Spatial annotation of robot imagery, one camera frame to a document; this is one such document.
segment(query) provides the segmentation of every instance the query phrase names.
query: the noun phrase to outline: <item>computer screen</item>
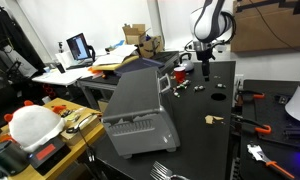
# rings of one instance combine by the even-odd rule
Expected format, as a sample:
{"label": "computer screen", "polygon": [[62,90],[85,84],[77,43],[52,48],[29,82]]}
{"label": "computer screen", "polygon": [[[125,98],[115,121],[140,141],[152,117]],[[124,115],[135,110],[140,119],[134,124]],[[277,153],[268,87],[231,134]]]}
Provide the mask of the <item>computer screen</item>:
{"label": "computer screen", "polygon": [[67,39],[67,43],[75,60],[85,60],[91,58],[83,33]]}

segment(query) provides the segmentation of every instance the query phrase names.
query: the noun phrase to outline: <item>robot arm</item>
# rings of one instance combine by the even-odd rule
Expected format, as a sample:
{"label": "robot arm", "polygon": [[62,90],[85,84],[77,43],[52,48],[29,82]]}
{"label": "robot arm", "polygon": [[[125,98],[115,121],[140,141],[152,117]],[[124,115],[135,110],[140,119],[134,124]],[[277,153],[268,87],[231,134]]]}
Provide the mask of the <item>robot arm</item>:
{"label": "robot arm", "polygon": [[[221,11],[224,1],[206,0],[202,8],[195,10],[190,15],[194,50],[198,60],[202,61],[202,74],[206,81],[209,80],[210,74],[209,59],[215,59],[212,54],[213,48],[216,45],[230,42],[235,31],[235,22],[232,15]],[[230,27],[234,27],[233,33],[227,41],[212,43],[212,41],[228,31]]]}

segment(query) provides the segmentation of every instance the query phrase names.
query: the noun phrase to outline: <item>open case lid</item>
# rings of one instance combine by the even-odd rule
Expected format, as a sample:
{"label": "open case lid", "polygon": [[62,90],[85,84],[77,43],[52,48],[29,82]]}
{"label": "open case lid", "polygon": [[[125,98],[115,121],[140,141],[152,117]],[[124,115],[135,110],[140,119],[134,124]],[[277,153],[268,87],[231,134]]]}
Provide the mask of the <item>open case lid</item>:
{"label": "open case lid", "polygon": [[122,75],[107,109],[103,122],[132,121],[137,116],[160,110],[158,68],[151,67]]}

